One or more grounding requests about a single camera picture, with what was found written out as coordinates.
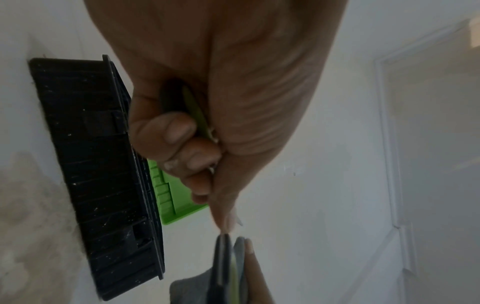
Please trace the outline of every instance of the green plastic tray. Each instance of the green plastic tray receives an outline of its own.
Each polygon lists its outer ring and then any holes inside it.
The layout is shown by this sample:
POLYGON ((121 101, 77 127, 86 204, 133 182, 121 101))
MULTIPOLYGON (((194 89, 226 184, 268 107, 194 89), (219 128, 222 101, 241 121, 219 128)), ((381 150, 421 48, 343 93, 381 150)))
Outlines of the green plastic tray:
POLYGON ((195 204, 191 199, 190 189, 185 187, 178 178, 161 171, 157 162, 148 160, 148 167, 163 225, 171 224, 208 207, 206 204, 195 204))

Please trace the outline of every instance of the black plastic crate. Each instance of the black plastic crate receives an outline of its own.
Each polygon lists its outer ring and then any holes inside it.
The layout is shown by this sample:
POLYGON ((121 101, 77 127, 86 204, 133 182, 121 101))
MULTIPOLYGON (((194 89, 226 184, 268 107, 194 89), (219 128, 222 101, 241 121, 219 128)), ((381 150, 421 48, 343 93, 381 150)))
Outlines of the black plastic crate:
POLYGON ((109 300, 162 279, 159 211, 147 160, 129 142, 130 96, 115 65, 103 55, 29 67, 98 294, 109 300))

